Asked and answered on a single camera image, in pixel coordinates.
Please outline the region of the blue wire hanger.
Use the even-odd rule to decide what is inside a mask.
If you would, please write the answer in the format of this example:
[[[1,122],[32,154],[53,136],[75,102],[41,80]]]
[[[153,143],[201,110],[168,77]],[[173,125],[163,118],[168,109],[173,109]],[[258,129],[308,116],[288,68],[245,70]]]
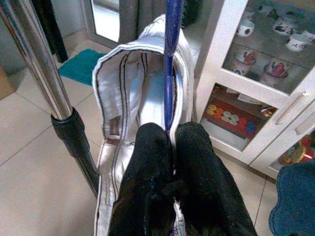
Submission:
[[[173,57],[179,40],[183,0],[166,0],[164,33],[164,124],[169,134],[173,120]]]

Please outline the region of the white glass-door cabinet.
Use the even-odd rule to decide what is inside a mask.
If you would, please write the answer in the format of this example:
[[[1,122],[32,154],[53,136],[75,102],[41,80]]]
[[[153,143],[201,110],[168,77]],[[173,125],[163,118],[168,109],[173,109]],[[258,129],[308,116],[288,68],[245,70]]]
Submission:
[[[195,70],[197,120],[214,147],[272,178],[283,166],[278,158],[315,130],[315,45],[290,51],[285,46],[290,35],[272,29],[279,19],[294,24],[294,34],[315,31],[315,0],[214,0]],[[251,36],[236,35],[241,20],[255,24]],[[246,76],[231,71],[233,55],[240,46],[256,51],[256,63]],[[288,77],[275,87],[259,81],[271,58],[291,63]],[[310,95],[291,110],[283,124],[275,125],[303,91]],[[266,123],[252,139],[242,139],[208,122],[203,114],[215,93],[260,106]]]

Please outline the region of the blue denim garment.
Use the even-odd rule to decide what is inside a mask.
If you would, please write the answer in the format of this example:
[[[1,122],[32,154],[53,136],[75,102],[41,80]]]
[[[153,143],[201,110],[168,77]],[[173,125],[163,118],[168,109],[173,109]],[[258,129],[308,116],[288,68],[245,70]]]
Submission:
[[[274,236],[315,236],[315,161],[280,169],[278,200],[269,215]]]

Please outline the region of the red tray coloured tokens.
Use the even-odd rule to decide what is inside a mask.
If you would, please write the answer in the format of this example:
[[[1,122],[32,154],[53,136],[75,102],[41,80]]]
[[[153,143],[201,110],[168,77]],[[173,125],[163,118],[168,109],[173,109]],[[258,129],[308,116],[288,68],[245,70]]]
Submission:
[[[267,121],[260,106],[224,93],[210,97],[203,117],[242,139],[252,139]]]

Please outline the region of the teal floor mat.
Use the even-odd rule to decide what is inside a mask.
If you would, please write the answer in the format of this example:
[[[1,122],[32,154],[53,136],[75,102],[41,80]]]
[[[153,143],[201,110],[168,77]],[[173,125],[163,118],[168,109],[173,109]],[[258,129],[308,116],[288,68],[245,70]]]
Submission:
[[[65,62],[59,69],[59,75],[92,86],[92,72],[99,58],[106,53],[85,49]]]

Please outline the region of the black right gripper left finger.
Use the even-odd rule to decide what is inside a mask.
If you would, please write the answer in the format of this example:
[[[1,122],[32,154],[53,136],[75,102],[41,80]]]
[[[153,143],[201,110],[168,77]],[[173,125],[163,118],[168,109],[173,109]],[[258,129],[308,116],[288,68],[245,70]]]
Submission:
[[[163,190],[172,176],[167,134],[155,123],[142,125],[113,205],[108,236],[170,236],[173,200]]]

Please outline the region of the grey door frame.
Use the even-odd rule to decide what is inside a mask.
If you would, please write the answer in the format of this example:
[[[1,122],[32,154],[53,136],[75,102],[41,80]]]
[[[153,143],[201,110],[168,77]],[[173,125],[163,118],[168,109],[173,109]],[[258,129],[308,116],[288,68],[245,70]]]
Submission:
[[[109,48],[119,41],[119,0],[80,0],[90,40]]]

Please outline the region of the white patterned mug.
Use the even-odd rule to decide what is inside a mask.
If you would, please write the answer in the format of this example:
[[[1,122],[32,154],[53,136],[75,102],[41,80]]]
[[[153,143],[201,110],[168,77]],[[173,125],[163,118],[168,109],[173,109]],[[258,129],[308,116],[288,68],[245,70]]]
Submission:
[[[292,35],[295,33],[295,25],[281,19],[275,21],[272,29],[280,35]]]
[[[315,45],[315,31],[305,29],[305,30],[303,30],[301,35],[307,39],[307,45],[308,46]]]
[[[236,35],[240,37],[248,37],[253,33],[255,24],[248,20],[241,20],[237,30]]]
[[[286,41],[285,46],[293,52],[300,52],[307,46],[308,40],[300,34],[292,34]]]

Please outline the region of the black hanging garment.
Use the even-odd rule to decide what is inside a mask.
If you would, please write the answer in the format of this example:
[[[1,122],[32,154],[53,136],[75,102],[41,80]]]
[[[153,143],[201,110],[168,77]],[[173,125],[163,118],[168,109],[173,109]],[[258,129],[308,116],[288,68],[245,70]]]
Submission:
[[[59,63],[68,60],[66,48],[58,27],[51,0],[31,0],[51,53],[56,55]]]

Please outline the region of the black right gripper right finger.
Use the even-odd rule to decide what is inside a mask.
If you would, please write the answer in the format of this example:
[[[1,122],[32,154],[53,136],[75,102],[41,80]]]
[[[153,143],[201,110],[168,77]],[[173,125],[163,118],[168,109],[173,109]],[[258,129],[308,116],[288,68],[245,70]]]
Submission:
[[[176,170],[188,186],[181,200],[186,222],[198,236],[257,236],[230,171],[196,122],[176,131]]]

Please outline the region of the white garment dark stripes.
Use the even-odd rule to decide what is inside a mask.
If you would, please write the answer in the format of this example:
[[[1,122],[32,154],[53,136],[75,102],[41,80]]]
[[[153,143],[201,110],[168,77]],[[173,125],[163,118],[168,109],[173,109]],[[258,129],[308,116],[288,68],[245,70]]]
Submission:
[[[136,40],[101,57],[93,70],[103,133],[94,236],[108,235],[138,128],[150,122],[164,127],[164,33],[165,15],[160,15]]]

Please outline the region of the colourful toy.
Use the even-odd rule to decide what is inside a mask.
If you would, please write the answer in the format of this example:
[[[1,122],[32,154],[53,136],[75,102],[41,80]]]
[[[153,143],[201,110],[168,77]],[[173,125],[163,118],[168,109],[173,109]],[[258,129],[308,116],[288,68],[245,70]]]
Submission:
[[[315,136],[305,135],[278,158],[278,163],[287,166],[315,160]]]

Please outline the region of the brown cardboard box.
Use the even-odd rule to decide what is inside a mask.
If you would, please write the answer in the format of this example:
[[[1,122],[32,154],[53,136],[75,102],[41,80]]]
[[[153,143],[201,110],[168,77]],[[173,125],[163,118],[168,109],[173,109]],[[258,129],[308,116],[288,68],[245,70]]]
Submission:
[[[15,87],[12,85],[5,70],[0,65],[0,100],[6,98],[15,91]]]

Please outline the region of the white mug red rooster print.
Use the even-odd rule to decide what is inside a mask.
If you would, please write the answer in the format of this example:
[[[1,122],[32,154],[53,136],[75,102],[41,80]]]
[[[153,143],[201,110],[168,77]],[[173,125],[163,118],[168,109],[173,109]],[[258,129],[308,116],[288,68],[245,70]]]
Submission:
[[[275,87],[288,77],[288,69],[290,67],[291,63],[287,61],[271,58],[269,63],[264,66],[259,81],[267,86]]]
[[[246,76],[256,63],[256,51],[247,47],[238,47],[233,55],[231,71],[242,76]]]

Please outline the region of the chrome clothes rack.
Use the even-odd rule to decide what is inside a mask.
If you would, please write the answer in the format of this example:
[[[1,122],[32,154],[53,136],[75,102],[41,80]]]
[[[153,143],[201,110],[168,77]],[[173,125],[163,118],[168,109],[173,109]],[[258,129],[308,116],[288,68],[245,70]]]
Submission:
[[[97,196],[99,173],[90,152],[84,123],[70,103],[31,1],[0,0],[0,15],[50,108],[56,135]]]

